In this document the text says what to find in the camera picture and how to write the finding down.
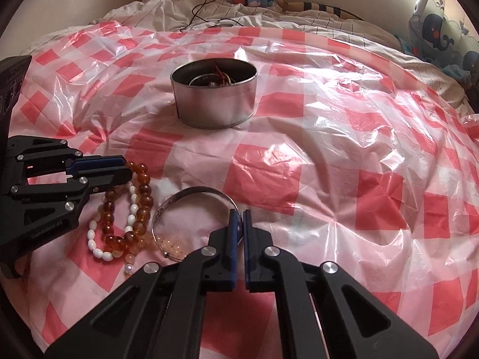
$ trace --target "metal screw head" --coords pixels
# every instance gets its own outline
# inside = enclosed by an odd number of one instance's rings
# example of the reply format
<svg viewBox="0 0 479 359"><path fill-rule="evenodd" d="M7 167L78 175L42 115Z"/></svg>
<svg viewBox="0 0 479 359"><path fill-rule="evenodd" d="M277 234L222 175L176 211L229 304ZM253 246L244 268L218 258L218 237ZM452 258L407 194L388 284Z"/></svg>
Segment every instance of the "metal screw head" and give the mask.
<svg viewBox="0 0 479 359"><path fill-rule="evenodd" d="M216 254L216 248L212 246L206 246L201 249L201 253L204 256L213 256L214 254Z"/></svg>
<svg viewBox="0 0 479 359"><path fill-rule="evenodd" d="M334 274L338 271L338 265L334 262L326 262L323 264L323 270L328 274Z"/></svg>
<svg viewBox="0 0 479 359"><path fill-rule="evenodd" d="M75 204L71 201L68 201L66 204L65 204L65 209L69 212L71 212L73 209L75 209Z"/></svg>
<svg viewBox="0 0 479 359"><path fill-rule="evenodd" d="M267 254L267 256L278 256L280 252L280 249L275 246L266 247L264 249L264 253Z"/></svg>
<svg viewBox="0 0 479 359"><path fill-rule="evenodd" d="M143 271L147 274L154 274L158 272L160 269L160 265L155 262L148 262L146 265L143 266Z"/></svg>

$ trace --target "white oval bead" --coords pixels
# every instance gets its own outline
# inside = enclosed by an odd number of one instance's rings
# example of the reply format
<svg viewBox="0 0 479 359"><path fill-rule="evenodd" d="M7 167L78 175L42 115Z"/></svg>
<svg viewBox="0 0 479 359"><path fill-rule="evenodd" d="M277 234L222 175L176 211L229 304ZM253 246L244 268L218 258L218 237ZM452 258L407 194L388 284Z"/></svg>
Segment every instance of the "white oval bead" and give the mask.
<svg viewBox="0 0 479 359"><path fill-rule="evenodd" d="M96 248L96 242L93 239L89 240L87 244L90 251L93 251Z"/></svg>
<svg viewBox="0 0 479 359"><path fill-rule="evenodd" d="M105 262L111 262L113 260L113 254L111 252L104 252L101 257Z"/></svg>
<svg viewBox="0 0 479 359"><path fill-rule="evenodd" d="M130 214L127 218L126 218L126 224L127 225L133 225L135 223L135 221L137 220L137 217L134 215L134 214Z"/></svg>
<svg viewBox="0 0 479 359"><path fill-rule="evenodd" d="M95 258L101 259L103 257L103 251L100 248L95 248L93 250L93 256L95 256Z"/></svg>
<svg viewBox="0 0 479 359"><path fill-rule="evenodd" d="M125 273L133 274L133 265L130 265L129 263L125 264Z"/></svg>
<svg viewBox="0 0 479 359"><path fill-rule="evenodd" d="M137 204L131 204L130 205L130 212L131 214L136 214L138 212L138 209L140 209L140 207L138 207Z"/></svg>

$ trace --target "bed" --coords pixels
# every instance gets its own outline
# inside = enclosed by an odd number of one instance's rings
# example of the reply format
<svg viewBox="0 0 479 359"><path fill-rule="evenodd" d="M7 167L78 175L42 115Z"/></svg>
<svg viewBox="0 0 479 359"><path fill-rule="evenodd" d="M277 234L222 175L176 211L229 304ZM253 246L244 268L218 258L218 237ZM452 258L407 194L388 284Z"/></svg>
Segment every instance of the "bed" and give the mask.
<svg viewBox="0 0 479 359"><path fill-rule="evenodd" d="M338 261L446 358L478 310L478 127L463 88L366 21L217 0L201 10L208 22L188 26L202 2L136 1L35 41L10 133L145 161L160 203L189 185L228 192L275 244L308 263ZM169 86L174 66L212 56L251 61L263 77L252 121L219 133L178 122ZM77 230L23 261L28 276L1 279L41 350L125 279L121 263L87 252L100 199ZM225 219L207 207L217 201L191 199L169 215L171 232L201 221L181 236L187 249ZM136 266L152 259L166 263L152 248ZM201 356L277 358L274 297L221 299L240 306L208 299Z"/></svg>

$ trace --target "amber bead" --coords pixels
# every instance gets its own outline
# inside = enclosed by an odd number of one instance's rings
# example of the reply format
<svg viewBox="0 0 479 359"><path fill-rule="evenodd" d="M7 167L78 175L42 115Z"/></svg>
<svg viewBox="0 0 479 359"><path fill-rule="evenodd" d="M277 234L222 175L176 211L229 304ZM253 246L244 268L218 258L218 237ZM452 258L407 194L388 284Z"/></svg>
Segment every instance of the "amber bead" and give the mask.
<svg viewBox="0 0 479 359"><path fill-rule="evenodd" d="M138 183L140 185L148 185L151 178L147 173L138 174Z"/></svg>
<svg viewBox="0 0 479 359"><path fill-rule="evenodd" d="M138 243L138 238L132 231L125 233L123 238L128 246L134 246L136 243Z"/></svg>
<svg viewBox="0 0 479 359"><path fill-rule="evenodd" d="M105 223L105 224L111 224L115 221L115 218L114 218L114 215L113 213L111 212L104 212L102 215L101 215L101 220Z"/></svg>
<svg viewBox="0 0 479 359"><path fill-rule="evenodd" d="M113 250L122 252L126 248L126 241L123 239L123 237L120 236L115 236L114 242L113 242Z"/></svg>
<svg viewBox="0 0 479 359"><path fill-rule="evenodd" d="M114 189L108 190L105 192L105 197L107 200L114 200L116 198L116 191Z"/></svg>
<svg viewBox="0 0 479 359"><path fill-rule="evenodd" d="M153 197L143 195L140 198L140 206L143 208L151 208L153 206Z"/></svg>
<svg viewBox="0 0 479 359"><path fill-rule="evenodd" d="M138 253L140 252L140 249L136 245L135 246L128 246L128 252L131 255L138 255Z"/></svg>
<svg viewBox="0 0 479 359"><path fill-rule="evenodd" d="M137 221L147 223L150 217L151 213L148 208L140 208L137 210Z"/></svg>
<svg viewBox="0 0 479 359"><path fill-rule="evenodd" d="M145 242L144 239L139 239L138 240L138 244L137 244L138 248L145 248L146 246L147 246L147 242Z"/></svg>
<svg viewBox="0 0 479 359"><path fill-rule="evenodd" d="M139 221L136 221L132 227L133 227L133 233L137 236L142 236L147 232L146 227Z"/></svg>
<svg viewBox="0 0 479 359"><path fill-rule="evenodd" d="M103 228L101 229L104 235L112 234L114 232L114 228L112 224L103 224Z"/></svg>
<svg viewBox="0 0 479 359"><path fill-rule="evenodd" d="M135 173L141 174L141 173L146 173L148 171L147 165L144 163L138 163L135 166Z"/></svg>
<svg viewBox="0 0 479 359"><path fill-rule="evenodd" d="M114 235L111 235L111 234L108 234L105 236L105 238L103 239L104 243L105 243L105 246L107 247L113 247L113 244L115 242L115 236Z"/></svg>
<svg viewBox="0 0 479 359"><path fill-rule="evenodd" d="M140 185L138 187L138 192L140 195L149 196L151 194L151 186L150 185Z"/></svg>
<svg viewBox="0 0 479 359"><path fill-rule="evenodd" d="M111 212L113 213L115 211L115 204L113 201L111 200L106 200L104 203L103 203L103 210L105 212Z"/></svg>

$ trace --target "pearl bead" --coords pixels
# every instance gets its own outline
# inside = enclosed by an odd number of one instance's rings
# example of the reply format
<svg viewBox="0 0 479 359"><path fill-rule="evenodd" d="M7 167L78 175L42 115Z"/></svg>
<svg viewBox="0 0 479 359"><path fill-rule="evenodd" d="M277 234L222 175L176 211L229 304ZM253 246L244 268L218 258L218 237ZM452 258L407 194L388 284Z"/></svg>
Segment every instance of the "pearl bead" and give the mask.
<svg viewBox="0 0 479 359"><path fill-rule="evenodd" d="M96 248L96 242L93 239L89 240L87 244L90 251L93 251Z"/></svg>
<svg viewBox="0 0 479 359"><path fill-rule="evenodd" d="M133 274L133 266L130 264L125 265L125 274Z"/></svg>
<svg viewBox="0 0 479 359"><path fill-rule="evenodd" d="M136 220L137 220L137 217L136 217L134 214L130 214L130 215L126 218L126 224L127 224L127 225L133 225Z"/></svg>
<svg viewBox="0 0 479 359"><path fill-rule="evenodd" d="M125 255L125 263L128 263L129 265L134 265L135 264L135 256L132 254L126 254Z"/></svg>
<svg viewBox="0 0 479 359"><path fill-rule="evenodd" d="M93 256L95 256L95 258L101 259L103 257L103 251L100 248L95 248L93 250Z"/></svg>
<svg viewBox="0 0 479 359"><path fill-rule="evenodd" d="M104 252L101 257L105 262L111 262L113 260L113 254L111 252Z"/></svg>
<svg viewBox="0 0 479 359"><path fill-rule="evenodd" d="M131 204L130 205L131 214L136 214L138 212L138 209L140 209L140 207L137 204Z"/></svg>

